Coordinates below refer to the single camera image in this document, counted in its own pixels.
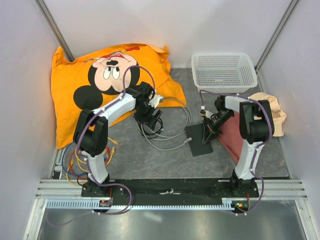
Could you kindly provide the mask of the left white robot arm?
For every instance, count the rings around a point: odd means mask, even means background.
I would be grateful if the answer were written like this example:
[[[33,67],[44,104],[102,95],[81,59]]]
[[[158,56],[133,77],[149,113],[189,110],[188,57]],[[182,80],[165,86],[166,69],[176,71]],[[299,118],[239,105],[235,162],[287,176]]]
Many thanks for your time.
[[[73,141],[77,155],[87,164],[87,182],[83,184],[83,197],[104,197],[110,191],[110,176],[105,167],[104,151],[108,144],[109,126],[124,114],[134,111],[140,125],[154,130],[162,111],[157,107],[164,97],[156,94],[148,83],[127,88],[111,102],[94,110],[81,111]]]

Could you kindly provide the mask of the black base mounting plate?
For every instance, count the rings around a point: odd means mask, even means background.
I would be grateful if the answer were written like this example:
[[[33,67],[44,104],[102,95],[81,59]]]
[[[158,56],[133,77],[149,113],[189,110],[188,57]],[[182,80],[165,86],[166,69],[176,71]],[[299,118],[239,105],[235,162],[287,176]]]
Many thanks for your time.
[[[128,195],[125,187],[131,191],[132,197],[174,196],[222,198],[257,198],[260,196],[254,179],[237,182],[227,178],[164,178],[164,179],[115,179],[108,184],[117,186],[99,186],[93,181],[85,183],[81,190],[82,197],[123,198]]]

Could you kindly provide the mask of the aluminium frame rail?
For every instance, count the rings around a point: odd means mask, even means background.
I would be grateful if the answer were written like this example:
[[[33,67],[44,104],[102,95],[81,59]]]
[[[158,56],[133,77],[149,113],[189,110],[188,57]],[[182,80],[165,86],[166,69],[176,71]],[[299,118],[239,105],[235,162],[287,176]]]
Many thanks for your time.
[[[263,200],[307,200],[307,193],[301,180],[265,179],[257,180],[259,190],[264,186]],[[36,191],[39,199],[80,199],[82,188],[65,179],[42,179]]]

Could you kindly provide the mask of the red folded cloth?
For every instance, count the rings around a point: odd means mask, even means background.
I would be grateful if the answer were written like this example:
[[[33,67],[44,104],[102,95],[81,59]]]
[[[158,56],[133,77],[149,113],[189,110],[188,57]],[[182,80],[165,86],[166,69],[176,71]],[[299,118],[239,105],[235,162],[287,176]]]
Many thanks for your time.
[[[222,134],[217,137],[220,144],[228,151],[236,165],[240,160],[243,147],[243,139],[240,134],[239,124],[240,115],[236,112],[234,116],[230,117],[220,127]]]

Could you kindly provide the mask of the peach bucket hat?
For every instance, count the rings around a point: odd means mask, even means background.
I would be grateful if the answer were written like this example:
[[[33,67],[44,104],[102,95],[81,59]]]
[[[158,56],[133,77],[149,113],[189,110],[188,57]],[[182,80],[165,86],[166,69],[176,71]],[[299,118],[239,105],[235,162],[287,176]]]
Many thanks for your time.
[[[257,92],[251,95],[250,98],[256,101],[268,100],[274,124],[273,137],[282,137],[284,135],[283,123],[287,118],[287,114],[282,111],[278,99],[265,92]]]

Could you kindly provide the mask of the orange Mickey Mouse pillow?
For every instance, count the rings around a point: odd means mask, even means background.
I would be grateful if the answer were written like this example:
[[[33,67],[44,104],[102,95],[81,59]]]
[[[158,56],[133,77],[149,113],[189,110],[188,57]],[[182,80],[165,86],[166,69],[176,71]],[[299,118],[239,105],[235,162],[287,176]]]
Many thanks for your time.
[[[170,76],[167,46],[127,43],[110,46],[75,59],[59,47],[52,59],[51,95],[56,116],[56,148],[73,142],[80,112],[95,110],[114,100],[124,88],[141,82],[155,86],[165,98],[160,107],[181,107],[186,97]]]

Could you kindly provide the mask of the white perforated plastic basket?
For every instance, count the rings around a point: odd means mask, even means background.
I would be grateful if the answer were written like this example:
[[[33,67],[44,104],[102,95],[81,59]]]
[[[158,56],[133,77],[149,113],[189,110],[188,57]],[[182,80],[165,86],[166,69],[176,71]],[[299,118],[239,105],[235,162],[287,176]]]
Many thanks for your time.
[[[245,53],[196,53],[191,71],[198,91],[244,93],[258,85],[253,62]]]

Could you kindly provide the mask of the black network switch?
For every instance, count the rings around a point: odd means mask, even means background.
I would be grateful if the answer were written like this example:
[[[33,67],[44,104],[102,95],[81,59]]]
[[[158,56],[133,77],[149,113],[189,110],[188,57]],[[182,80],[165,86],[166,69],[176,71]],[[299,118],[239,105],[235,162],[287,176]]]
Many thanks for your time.
[[[186,126],[185,133],[187,138],[190,139],[188,143],[193,157],[211,154],[213,152],[211,143],[202,143],[204,136],[203,123]]]

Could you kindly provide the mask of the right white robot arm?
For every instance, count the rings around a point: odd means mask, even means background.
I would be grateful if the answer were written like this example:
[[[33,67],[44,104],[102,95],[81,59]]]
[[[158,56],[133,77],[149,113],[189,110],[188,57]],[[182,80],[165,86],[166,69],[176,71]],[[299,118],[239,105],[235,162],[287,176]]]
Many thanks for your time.
[[[270,103],[267,100],[254,100],[237,94],[221,94],[214,102],[217,113],[206,110],[201,97],[200,115],[203,118],[202,144],[205,145],[222,135],[221,127],[235,113],[239,114],[239,133],[242,149],[237,166],[229,180],[229,191],[235,197],[242,196],[247,189],[256,187],[256,165],[260,152],[275,131]]]

